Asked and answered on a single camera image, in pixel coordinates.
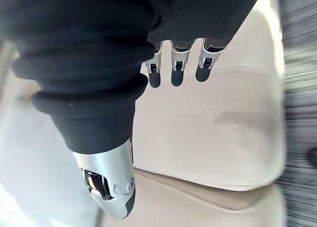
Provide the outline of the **right robot hand black cloth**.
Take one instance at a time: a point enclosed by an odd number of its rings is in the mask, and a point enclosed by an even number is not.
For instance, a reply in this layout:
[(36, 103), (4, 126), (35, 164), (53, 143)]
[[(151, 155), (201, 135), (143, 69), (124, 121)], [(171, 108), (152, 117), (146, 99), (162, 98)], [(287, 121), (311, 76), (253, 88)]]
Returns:
[(36, 109), (51, 116), (94, 201), (125, 219), (135, 202), (135, 102), (153, 76), (141, 73), (162, 41), (206, 38), (225, 48), (257, 0), (0, 0), (0, 35), (35, 81)]

